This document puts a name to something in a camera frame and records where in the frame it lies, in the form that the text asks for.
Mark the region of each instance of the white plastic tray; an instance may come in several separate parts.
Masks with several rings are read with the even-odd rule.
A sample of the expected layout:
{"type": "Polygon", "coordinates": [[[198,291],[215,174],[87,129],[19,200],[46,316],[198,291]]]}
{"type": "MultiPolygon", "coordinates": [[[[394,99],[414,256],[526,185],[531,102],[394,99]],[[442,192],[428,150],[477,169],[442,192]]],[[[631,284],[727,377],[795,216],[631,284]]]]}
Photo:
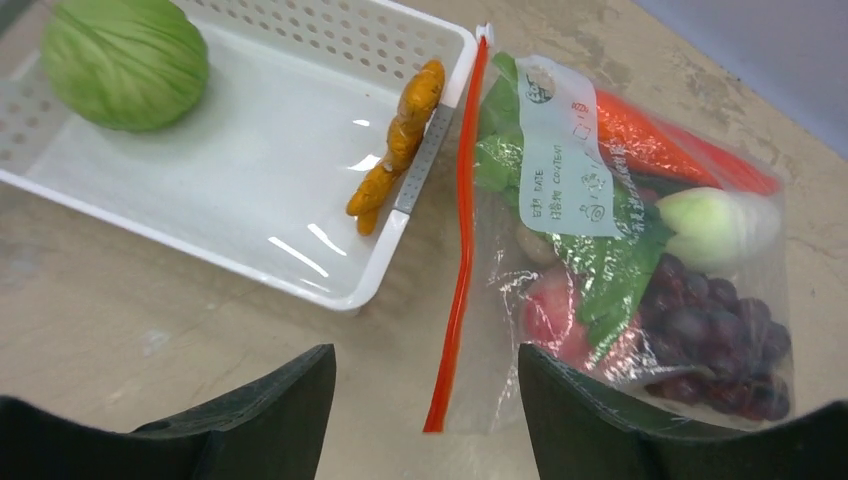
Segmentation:
{"type": "MultiPolygon", "coordinates": [[[[209,44],[209,90],[177,126],[145,135],[97,128],[66,110],[40,70],[32,33],[49,11],[35,4],[20,17],[0,43],[4,55],[24,40],[29,47],[0,84],[0,180],[326,308],[356,311],[376,293],[414,198],[405,199],[409,208],[386,208],[368,238],[345,204],[385,153],[406,81],[433,56],[448,69],[443,133],[474,37],[385,0],[175,3],[209,44]]],[[[425,140],[430,154],[442,136],[434,138],[425,140]]],[[[422,180],[427,171],[416,170],[422,180]]]]}

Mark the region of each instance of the bag label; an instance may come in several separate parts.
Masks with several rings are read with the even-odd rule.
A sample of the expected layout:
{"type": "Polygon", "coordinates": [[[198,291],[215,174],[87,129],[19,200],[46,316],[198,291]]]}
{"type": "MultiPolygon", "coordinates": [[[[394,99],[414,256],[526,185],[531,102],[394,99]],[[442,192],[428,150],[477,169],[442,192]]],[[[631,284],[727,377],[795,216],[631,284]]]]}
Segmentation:
{"type": "Polygon", "coordinates": [[[612,172],[598,150],[595,88],[539,56],[516,60],[524,134],[518,211],[530,230],[620,237],[612,172]]]}

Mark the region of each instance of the plastic bag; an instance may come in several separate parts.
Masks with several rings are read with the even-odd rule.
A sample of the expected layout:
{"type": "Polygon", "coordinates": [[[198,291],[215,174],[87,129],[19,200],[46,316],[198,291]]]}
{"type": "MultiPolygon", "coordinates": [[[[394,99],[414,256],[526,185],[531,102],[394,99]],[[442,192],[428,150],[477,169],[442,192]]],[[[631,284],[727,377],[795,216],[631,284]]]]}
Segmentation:
{"type": "Polygon", "coordinates": [[[684,419],[791,416],[779,179],[549,59],[489,60],[485,37],[463,122],[426,432],[520,420],[521,342],[684,419]]]}

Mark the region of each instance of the beige tabletop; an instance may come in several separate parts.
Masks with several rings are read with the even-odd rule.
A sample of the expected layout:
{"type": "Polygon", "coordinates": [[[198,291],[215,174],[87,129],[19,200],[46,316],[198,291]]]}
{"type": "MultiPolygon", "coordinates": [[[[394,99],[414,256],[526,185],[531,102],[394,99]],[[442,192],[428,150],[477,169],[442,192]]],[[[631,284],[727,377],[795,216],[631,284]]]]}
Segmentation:
{"type": "MultiPolygon", "coordinates": [[[[787,182],[797,405],[848,396],[848,164],[628,0],[406,0],[762,158],[787,182]]],[[[0,392],[127,431],[318,343],[338,383],[320,479],[535,478],[526,427],[424,436],[458,265],[452,139],[377,298],[341,317],[0,186],[0,392]]]]}

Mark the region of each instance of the ginger root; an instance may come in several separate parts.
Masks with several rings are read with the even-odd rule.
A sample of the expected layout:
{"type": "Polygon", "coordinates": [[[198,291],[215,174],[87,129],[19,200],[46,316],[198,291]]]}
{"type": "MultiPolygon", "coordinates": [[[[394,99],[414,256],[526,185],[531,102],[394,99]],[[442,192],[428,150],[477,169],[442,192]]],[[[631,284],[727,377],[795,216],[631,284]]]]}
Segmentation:
{"type": "Polygon", "coordinates": [[[361,235],[374,231],[380,208],[397,179],[412,165],[444,87],[445,67],[434,59],[424,64],[404,88],[386,135],[388,153],[365,175],[345,209],[348,215],[357,217],[356,230],[361,235]]]}

